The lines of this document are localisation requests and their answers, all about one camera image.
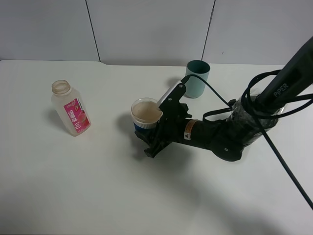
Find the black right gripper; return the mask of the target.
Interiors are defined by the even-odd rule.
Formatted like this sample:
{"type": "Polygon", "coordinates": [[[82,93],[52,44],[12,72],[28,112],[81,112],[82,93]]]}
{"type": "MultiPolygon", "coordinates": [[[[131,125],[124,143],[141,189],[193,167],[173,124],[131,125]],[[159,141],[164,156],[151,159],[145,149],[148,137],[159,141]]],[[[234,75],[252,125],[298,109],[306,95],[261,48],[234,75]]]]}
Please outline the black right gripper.
{"type": "Polygon", "coordinates": [[[199,137],[196,137],[195,140],[185,138],[185,127],[191,120],[188,110],[187,104],[179,102],[176,109],[170,108],[162,111],[163,115],[155,131],[140,132],[136,130],[134,132],[148,145],[148,148],[144,150],[147,157],[154,158],[172,142],[203,148],[203,140],[199,137]]]}

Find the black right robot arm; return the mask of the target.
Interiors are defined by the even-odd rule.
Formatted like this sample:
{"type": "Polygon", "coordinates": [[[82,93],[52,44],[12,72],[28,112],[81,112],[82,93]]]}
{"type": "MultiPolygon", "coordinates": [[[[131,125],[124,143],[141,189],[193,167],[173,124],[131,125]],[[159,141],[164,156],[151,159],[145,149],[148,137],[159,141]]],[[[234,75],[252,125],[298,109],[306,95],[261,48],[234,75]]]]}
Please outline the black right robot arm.
{"type": "Polygon", "coordinates": [[[303,91],[313,83],[313,42],[308,40],[282,69],[255,76],[239,99],[205,113],[202,120],[192,119],[188,106],[180,103],[189,79],[185,76],[161,99],[158,106],[163,114],[154,128],[136,128],[136,136],[148,145],[145,154],[153,158],[176,142],[210,150],[225,161],[238,161],[245,147],[283,117],[280,110],[286,104],[312,104],[313,96],[303,91]]]}

